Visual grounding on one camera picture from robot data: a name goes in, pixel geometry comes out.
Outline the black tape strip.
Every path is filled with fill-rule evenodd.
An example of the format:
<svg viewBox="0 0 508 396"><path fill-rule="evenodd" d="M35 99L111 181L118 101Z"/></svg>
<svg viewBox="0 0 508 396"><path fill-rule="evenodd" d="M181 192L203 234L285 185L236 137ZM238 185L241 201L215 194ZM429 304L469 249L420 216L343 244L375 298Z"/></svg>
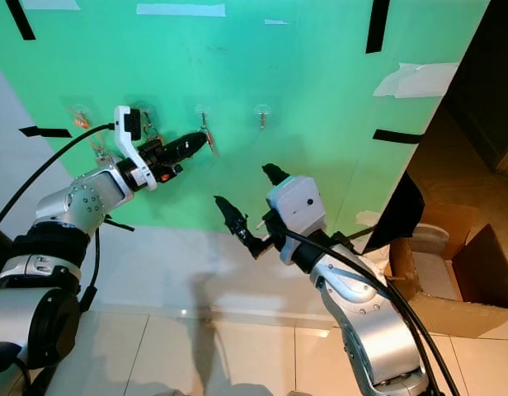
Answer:
<svg viewBox="0 0 508 396"><path fill-rule="evenodd" d="M379 140L379 142L389 142L396 144L419 144L424 139L424 135L376 129L372 139Z"/></svg>
<svg viewBox="0 0 508 396"><path fill-rule="evenodd" d="M20 128L19 131L27 137L42 136L42 137L66 137L72 138L72 133L66 128L42 128L32 125L31 127Z"/></svg>
<svg viewBox="0 0 508 396"><path fill-rule="evenodd" d="M382 52L391 0L370 0L366 54Z"/></svg>
<svg viewBox="0 0 508 396"><path fill-rule="evenodd" d="M24 41L33 41L36 39L35 33L33 33L31 23L29 22L28 16L24 10L21 0L4 0L7 10L19 31L20 37Z"/></svg>

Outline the white plastic item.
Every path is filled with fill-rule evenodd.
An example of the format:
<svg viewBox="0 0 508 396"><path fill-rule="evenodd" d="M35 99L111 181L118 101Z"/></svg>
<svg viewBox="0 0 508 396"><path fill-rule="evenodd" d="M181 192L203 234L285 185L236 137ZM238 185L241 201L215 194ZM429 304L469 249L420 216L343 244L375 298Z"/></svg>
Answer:
<svg viewBox="0 0 508 396"><path fill-rule="evenodd" d="M446 300L461 301L451 261L444 257L449 233L431 224L419 223L409 238L415 259L417 282L425 294Z"/></svg>

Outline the long white tape strip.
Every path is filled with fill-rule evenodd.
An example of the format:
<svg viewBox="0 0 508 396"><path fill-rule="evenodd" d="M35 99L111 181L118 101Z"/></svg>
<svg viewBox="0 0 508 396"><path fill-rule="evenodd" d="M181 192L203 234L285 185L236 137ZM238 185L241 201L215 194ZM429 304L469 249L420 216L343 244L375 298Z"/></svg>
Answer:
<svg viewBox="0 0 508 396"><path fill-rule="evenodd" d="M142 16L225 17L225 4L138 3L134 8Z"/></svg>

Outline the green backdrop sheet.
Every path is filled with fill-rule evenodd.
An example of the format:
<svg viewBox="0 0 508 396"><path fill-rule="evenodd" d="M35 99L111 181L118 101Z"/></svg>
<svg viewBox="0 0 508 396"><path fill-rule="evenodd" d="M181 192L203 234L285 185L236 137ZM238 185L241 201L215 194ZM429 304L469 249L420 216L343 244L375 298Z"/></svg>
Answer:
<svg viewBox="0 0 508 396"><path fill-rule="evenodd" d="M219 158L203 148L178 177L112 211L130 226L223 230L215 196L251 222L266 211L276 163L317 181L330 230L381 212L443 96L375 96L403 64L460 63L491 0L391 0L382 52L366 54L370 0L21 0L24 41L0 0L0 69L36 127L80 129L65 96L92 99L96 125L117 106L148 111L165 139L199 129L209 107ZM138 3L225 4L227 16L142 16ZM289 24L265 24L265 19ZM259 130L255 106L273 110Z"/></svg>

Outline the clear adhesive wall hook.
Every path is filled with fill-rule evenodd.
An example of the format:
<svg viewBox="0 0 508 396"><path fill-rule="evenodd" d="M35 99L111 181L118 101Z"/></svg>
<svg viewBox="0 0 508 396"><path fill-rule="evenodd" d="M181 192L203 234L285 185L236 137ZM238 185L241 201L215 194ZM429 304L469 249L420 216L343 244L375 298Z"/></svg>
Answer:
<svg viewBox="0 0 508 396"><path fill-rule="evenodd" d="M72 117L72 122L80 128L91 129L93 122L98 120L96 107L92 99L85 96L65 96L64 105Z"/></svg>
<svg viewBox="0 0 508 396"><path fill-rule="evenodd" d="M273 114L272 108L266 103L259 103L255 106L255 113L258 119L259 130L266 131L268 129L268 120Z"/></svg>
<svg viewBox="0 0 508 396"><path fill-rule="evenodd" d="M196 113L199 116L199 129L198 131L201 132L207 140L212 139L211 131L209 131L209 122L208 122L208 116L209 116L209 107L207 105L204 105L204 103L199 103L199 105L196 106Z"/></svg>

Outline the brown cardboard box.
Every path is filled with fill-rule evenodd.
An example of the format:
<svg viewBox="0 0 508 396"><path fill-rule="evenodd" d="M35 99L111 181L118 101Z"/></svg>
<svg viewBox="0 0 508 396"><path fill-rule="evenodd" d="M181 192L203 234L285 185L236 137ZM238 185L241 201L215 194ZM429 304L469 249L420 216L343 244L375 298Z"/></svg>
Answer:
<svg viewBox="0 0 508 396"><path fill-rule="evenodd" d="M428 331L461 338L508 340L508 260L494 228L476 228L475 207L428 204L419 223L449 233L444 252L451 261L461 301L425 294L417 282L409 238L390 245L393 285Z"/></svg>

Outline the orange key bunch with tag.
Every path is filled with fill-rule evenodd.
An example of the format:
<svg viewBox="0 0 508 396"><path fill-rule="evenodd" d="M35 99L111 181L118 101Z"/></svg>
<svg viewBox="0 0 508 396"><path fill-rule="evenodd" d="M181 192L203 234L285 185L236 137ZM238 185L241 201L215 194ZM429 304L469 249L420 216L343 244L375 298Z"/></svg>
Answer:
<svg viewBox="0 0 508 396"><path fill-rule="evenodd" d="M72 122L77 127L84 130L92 128L91 121L88 119L89 109L87 106L73 105L67 108L67 111L72 114ZM88 143L91 145L93 152L95 152L98 165L103 166L115 161L115 156L106 150L106 142L104 142L101 132L96 132L95 135L88 137Z"/></svg>

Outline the white paper sheet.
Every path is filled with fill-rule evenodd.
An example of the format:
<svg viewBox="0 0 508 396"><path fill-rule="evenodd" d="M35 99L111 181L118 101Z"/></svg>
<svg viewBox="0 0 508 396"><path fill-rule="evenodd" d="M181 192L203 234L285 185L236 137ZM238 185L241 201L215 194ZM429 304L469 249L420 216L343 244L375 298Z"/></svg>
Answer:
<svg viewBox="0 0 508 396"><path fill-rule="evenodd" d="M374 89L375 96L397 99L443 96L453 82L459 63L403 64Z"/></svg>

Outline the white tape piece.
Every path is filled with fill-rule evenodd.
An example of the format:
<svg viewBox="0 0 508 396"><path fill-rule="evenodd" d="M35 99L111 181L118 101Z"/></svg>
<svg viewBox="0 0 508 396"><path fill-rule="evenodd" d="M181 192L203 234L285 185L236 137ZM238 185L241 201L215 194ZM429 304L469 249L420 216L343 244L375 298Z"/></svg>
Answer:
<svg viewBox="0 0 508 396"><path fill-rule="evenodd" d="M355 222L366 227L374 227L379 219L381 219L381 214L371 210L363 210L355 216Z"/></svg>

